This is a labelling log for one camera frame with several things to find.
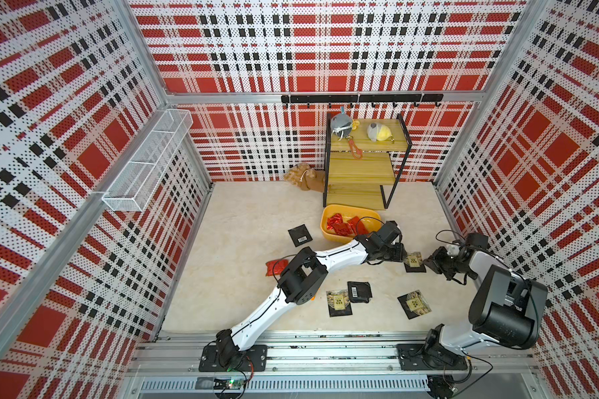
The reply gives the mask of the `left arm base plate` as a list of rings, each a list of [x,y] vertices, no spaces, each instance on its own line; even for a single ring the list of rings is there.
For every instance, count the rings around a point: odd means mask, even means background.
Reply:
[[[246,351],[225,347],[219,349],[215,342],[202,350],[199,372],[263,372],[266,370],[268,347],[255,345]]]

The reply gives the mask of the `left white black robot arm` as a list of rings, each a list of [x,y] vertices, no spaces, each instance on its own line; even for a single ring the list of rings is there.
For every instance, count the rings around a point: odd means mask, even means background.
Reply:
[[[360,234],[334,249],[301,249],[282,270],[269,297],[242,322],[216,334],[220,366],[238,368],[258,337],[283,314],[313,299],[329,273],[349,266],[401,261],[405,254],[402,237],[398,224],[390,220],[379,230]]]

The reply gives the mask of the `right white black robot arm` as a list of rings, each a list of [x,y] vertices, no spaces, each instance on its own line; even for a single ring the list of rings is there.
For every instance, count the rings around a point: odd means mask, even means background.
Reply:
[[[482,347],[526,350],[540,335],[547,302],[547,287],[512,271],[489,250],[489,238],[469,233],[463,239],[446,242],[423,260],[423,265],[447,281],[466,286],[472,280],[477,289],[468,318],[460,324],[440,324],[426,337],[422,354],[430,362],[454,366]]]

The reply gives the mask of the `black barcode tea bag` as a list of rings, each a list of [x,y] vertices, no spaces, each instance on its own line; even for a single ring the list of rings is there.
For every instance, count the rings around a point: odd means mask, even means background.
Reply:
[[[313,240],[305,224],[289,229],[288,233],[295,247],[301,247]]]

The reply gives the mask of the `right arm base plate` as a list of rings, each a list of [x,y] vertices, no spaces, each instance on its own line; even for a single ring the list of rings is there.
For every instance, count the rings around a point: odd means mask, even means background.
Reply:
[[[396,346],[402,371],[467,371],[466,357],[440,347],[438,344],[402,343]]]

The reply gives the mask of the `small red tea bag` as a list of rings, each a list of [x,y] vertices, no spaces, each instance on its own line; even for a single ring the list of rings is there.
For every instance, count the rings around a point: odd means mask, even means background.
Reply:
[[[348,222],[345,222],[345,221],[344,221],[344,219],[343,219],[343,216],[342,216],[342,214],[340,214],[340,213],[336,213],[336,214],[334,214],[333,216],[331,216],[329,219],[327,219],[327,224],[326,224],[326,226],[327,226],[327,230],[328,230],[328,231],[329,231],[331,234],[335,234],[335,235],[337,235],[337,234],[334,232],[333,225],[334,225],[334,224],[338,224],[338,223],[348,223]]]

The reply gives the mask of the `yellow plastic storage box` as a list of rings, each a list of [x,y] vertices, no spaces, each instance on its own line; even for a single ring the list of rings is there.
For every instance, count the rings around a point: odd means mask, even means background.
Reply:
[[[323,210],[320,229],[327,240],[346,244],[359,234],[378,231],[382,225],[380,215],[372,209],[330,204]]]

